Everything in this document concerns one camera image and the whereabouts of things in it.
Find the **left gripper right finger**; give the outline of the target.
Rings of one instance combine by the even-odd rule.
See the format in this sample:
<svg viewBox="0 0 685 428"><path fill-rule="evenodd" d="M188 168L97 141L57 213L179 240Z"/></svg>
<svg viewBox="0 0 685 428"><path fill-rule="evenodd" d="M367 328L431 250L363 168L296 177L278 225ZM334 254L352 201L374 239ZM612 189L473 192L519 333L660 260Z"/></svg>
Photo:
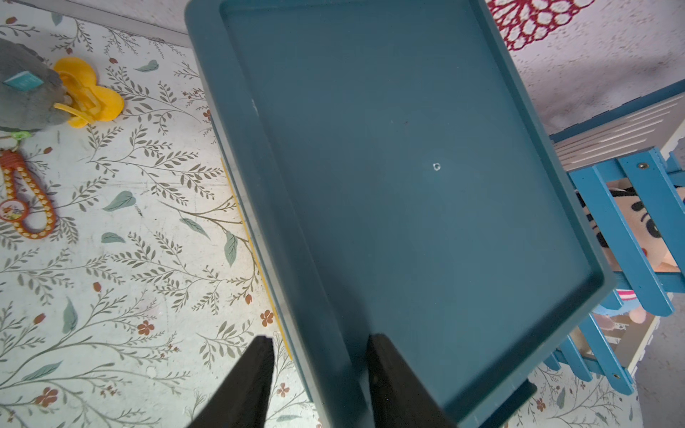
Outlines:
<svg viewBox="0 0 685 428"><path fill-rule="evenodd" d="M367 341L369 390L376 427L453 427L386 335Z"/></svg>

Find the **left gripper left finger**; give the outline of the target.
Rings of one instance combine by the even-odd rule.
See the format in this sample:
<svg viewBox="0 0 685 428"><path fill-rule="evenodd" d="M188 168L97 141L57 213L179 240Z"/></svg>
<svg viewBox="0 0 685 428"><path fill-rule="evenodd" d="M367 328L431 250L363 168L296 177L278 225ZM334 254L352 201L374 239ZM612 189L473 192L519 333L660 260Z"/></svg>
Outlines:
<svg viewBox="0 0 685 428"><path fill-rule="evenodd" d="M264 427L274 363L272 339L255 336L189 427Z"/></svg>

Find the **teal drawer cabinet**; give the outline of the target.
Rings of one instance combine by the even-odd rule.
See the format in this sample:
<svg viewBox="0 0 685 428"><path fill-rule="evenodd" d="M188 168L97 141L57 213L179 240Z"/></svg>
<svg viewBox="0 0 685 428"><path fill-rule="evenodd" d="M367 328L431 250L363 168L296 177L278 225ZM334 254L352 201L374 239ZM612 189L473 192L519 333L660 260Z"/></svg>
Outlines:
<svg viewBox="0 0 685 428"><path fill-rule="evenodd" d="M614 287L482 1L193 1L212 122L310 396L369 427L386 335L498 427Z"/></svg>

